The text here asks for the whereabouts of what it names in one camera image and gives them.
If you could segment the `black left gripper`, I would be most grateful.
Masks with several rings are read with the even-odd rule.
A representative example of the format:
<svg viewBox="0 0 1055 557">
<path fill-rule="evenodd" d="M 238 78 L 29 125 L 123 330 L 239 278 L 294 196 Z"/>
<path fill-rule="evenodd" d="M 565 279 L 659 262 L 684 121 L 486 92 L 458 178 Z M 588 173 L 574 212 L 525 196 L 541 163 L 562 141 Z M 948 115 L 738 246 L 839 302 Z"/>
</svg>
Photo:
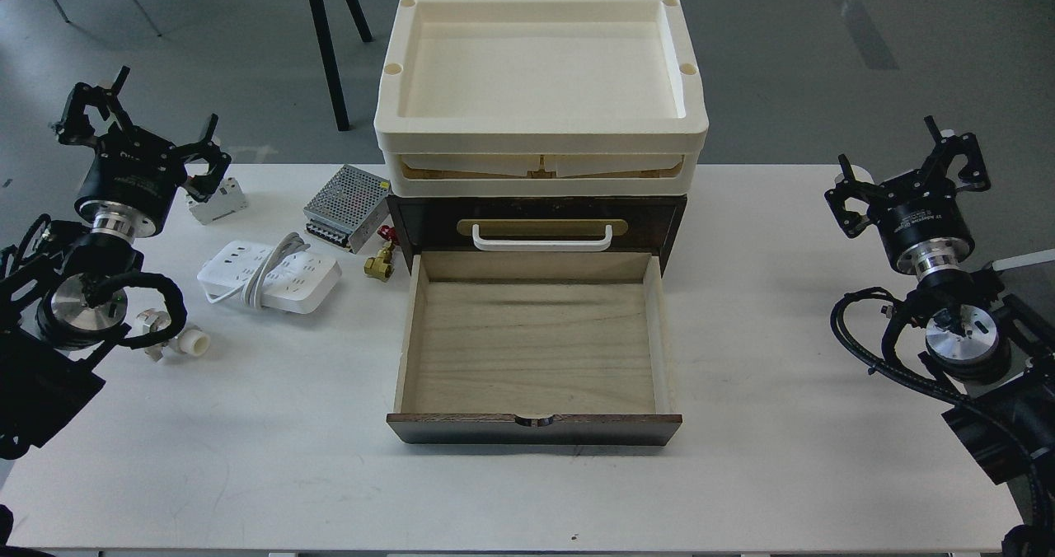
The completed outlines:
<svg viewBox="0 0 1055 557">
<path fill-rule="evenodd" d="M 58 143 L 95 149 L 94 162 L 74 204 L 78 215 L 90 222 L 103 208 L 124 205 L 138 213 L 135 236 L 142 238 L 161 233 L 178 186 L 197 203 L 211 200 L 232 159 L 215 143 L 216 114 L 209 115 L 199 141 L 176 148 L 180 162 L 207 164 L 202 175 L 187 177 L 183 164 L 169 152 L 172 143 L 168 140 L 153 133 L 133 135 L 133 123 L 118 100 L 128 75 L 129 68 L 122 66 L 110 87 L 83 82 L 73 87 L 55 133 Z M 95 135 L 87 107 L 94 107 L 109 122 L 102 136 Z"/>
</svg>

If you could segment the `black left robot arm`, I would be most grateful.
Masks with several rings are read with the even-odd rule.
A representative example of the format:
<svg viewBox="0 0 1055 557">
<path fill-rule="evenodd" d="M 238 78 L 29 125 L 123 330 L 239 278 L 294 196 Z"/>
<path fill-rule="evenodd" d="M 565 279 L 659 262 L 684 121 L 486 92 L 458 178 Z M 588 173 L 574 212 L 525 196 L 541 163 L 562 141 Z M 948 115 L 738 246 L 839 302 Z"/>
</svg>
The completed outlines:
<svg viewBox="0 0 1055 557">
<path fill-rule="evenodd" d="M 174 145 L 134 124 L 120 104 L 129 75 L 79 82 L 55 126 L 62 145 L 89 147 L 94 162 L 74 208 L 78 222 L 39 216 L 2 251 L 2 458 L 43 446 L 106 382 L 94 369 L 115 347 L 142 349 L 187 323 L 180 288 L 143 272 L 137 238 L 161 233 L 176 192 L 207 203 L 231 158 L 210 115 L 195 143 Z"/>
</svg>

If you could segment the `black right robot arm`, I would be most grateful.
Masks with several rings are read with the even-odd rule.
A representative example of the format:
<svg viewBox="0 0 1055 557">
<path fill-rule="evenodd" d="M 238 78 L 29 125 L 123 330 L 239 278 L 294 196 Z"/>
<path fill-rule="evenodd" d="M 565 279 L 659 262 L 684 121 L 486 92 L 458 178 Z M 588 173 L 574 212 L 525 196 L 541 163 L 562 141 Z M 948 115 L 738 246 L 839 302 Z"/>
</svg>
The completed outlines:
<svg viewBox="0 0 1055 557">
<path fill-rule="evenodd" d="M 962 268 L 975 241 L 956 197 L 990 189 L 972 133 L 926 117 L 933 151 L 885 183 L 855 177 L 847 156 L 824 195 L 842 232 L 877 227 L 890 268 L 917 278 L 907 297 L 848 292 L 829 316 L 833 335 L 870 372 L 950 404 L 952 433 L 995 484 L 1025 477 L 1031 516 L 1009 530 L 1006 556 L 1053 553 L 1053 324 L 1005 292 L 1003 272 L 1050 263 L 1052 250 Z"/>
</svg>

